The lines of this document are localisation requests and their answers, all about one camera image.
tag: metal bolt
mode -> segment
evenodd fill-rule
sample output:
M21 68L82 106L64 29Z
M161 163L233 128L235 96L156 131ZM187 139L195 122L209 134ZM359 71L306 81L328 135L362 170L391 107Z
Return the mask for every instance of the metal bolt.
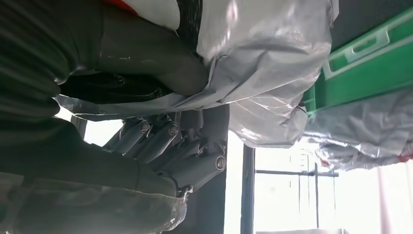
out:
M168 131L169 131L169 134L171 136L174 136L174 135L178 134L179 127L176 123L174 123L169 127Z
M226 160L224 156L219 156L215 161L215 166L217 167L218 171L223 171L226 166Z
M141 133L146 133L147 131L149 131L149 128L149 124L143 123L141 126Z

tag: red fabric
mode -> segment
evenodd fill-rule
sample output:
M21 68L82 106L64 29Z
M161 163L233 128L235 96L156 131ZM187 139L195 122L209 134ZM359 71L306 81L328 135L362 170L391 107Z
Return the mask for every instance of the red fabric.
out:
M105 0L106 3L112 4L117 6L118 8L134 13L135 15L137 15L137 12L135 10L133 10L129 5L127 5L124 1L122 0Z
M413 155L404 155L404 156L399 156L398 158L400 162L407 162L410 159L413 159Z

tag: window frame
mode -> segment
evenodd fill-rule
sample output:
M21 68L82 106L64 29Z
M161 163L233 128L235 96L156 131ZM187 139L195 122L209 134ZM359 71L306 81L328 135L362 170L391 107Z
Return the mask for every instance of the window frame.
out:
M319 176L338 177L337 172L319 172L315 163L314 170L289 172L255 169L255 149L244 145L243 155L243 188L241 203L241 234L254 234L254 184L255 174L267 175L291 175L291 176L314 176L315 178L315 203L316 203L316 225L319 228Z

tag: green plastic crate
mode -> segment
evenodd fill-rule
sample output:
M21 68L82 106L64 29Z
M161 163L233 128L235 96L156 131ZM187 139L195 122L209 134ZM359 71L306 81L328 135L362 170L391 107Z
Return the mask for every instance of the green plastic crate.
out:
M413 85L413 8L333 52L304 93L308 112Z

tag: clear plastic wrap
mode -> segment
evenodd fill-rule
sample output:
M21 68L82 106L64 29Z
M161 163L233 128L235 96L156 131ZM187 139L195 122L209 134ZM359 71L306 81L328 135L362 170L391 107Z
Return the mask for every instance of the clear plastic wrap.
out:
M21 193L18 193L22 182L21 175L0 172L0 233L10 229L22 204Z
M291 146L306 123L297 108L302 94L317 80L330 54L330 26L338 15L338 1L202 3L197 52L210 67L202 92L119 104L58 96L60 105L81 118L100 121L231 103L230 129L247 145Z
M186 215L186 197L37 179L7 231L20 234L151 234L168 231ZM14 196L3 191L2 196Z
M317 111L295 147L330 169L370 169L413 157L413 89Z

